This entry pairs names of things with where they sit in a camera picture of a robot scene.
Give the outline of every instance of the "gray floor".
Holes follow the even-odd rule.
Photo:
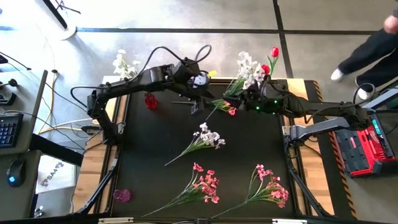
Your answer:
[[[112,75],[112,61],[118,49],[127,51],[129,61],[145,61],[154,47],[168,46],[180,56],[193,57],[204,44],[213,52],[200,64],[205,70],[217,70],[219,77],[236,73],[237,54],[245,50],[255,60],[265,62],[269,49],[280,47],[278,34],[212,34],[201,33],[127,33],[78,32],[66,41],[46,43],[34,20],[23,19],[18,1],[1,6],[0,26],[16,27],[18,31],[0,31],[1,51],[36,69],[56,68],[60,76],[55,89],[69,97],[75,85],[97,85],[102,76]],[[396,7],[393,0],[278,0],[284,29],[287,30],[378,30],[383,20]],[[201,28],[201,29],[277,29],[272,0],[146,0],[110,3],[99,1],[65,1],[81,11],[63,13],[78,27],[90,28]],[[294,78],[316,80],[325,101],[351,101],[356,89],[354,78],[330,81],[336,66],[344,60],[367,35],[286,35],[287,49]],[[175,63],[167,52],[158,51],[149,66]],[[2,70],[12,67],[2,66]],[[277,64],[275,77],[286,78],[284,60]],[[89,91],[82,90],[84,99]],[[47,111],[41,108],[41,114]],[[68,107],[55,98],[57,123],[87,118],[78,108]],[[54,140],[63,141],[59,134]],[[362,220],[398,223],[398,198],[395,189],[398,177],[377,177],[349,181],[358,217]],[[40,196],[39,202],[48,215],[64,215],[69,211],[73,189],[59,190]]]

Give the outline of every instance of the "white sneaker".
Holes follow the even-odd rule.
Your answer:
[[[366,100],[369,97],[369,93],[366,92],[363,89],[359,89],[358,90],[358,96],[362,99],[362,100]]]
[[[333,81],[339,81],[343,77],[344,73],[340,71],[340,69],[336,69],[332,74],[330,79]]]

